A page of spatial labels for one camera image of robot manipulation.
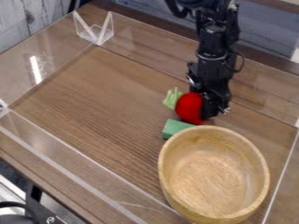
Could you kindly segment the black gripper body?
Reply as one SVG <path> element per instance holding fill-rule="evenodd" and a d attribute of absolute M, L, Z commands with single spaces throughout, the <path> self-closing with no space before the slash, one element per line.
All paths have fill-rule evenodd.
<path fill-rule="evenodd" d="M 202 96 L 207 95 L 215 100 L 219 108 L 219 113 L 227 114 L 230 112 L 230 101 L 232 98 L 230 92 L 231 76 L 224 72 L 208 71 L 202 63 L 190 61 L 187 63 L 188 72 L 187 79 L 191 85 L 202 85 L 204 88 Z"/>

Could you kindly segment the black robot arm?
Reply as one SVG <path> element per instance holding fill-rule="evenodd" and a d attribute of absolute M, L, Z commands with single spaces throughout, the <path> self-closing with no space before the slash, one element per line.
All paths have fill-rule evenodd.
<path fill-rule="evenodd" d="M 164 0 L 178 18 L 195 19 L 199 48 L 198 61 L 187 63 L 190 90 L 200 95 L 199 116 L 208 120 L 230 112 L 230 81 L 243 69 L 236 67 L 239 41 L 239 0 Z"/>

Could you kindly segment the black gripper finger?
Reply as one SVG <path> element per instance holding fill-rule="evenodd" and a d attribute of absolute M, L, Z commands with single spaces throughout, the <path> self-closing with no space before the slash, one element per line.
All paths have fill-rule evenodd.
<path fill-rule="evenodd" d="M 200 118 L 208 120 L 219 114 L 218 104 L 207 95 L 202 97 Z"/>
<path fill-rule="evenodd" d="M 203 93 L 204 92 L 204 88 L 202 85 L 191 85 L 190 86 L 190 91 L 194 93 Z"/>

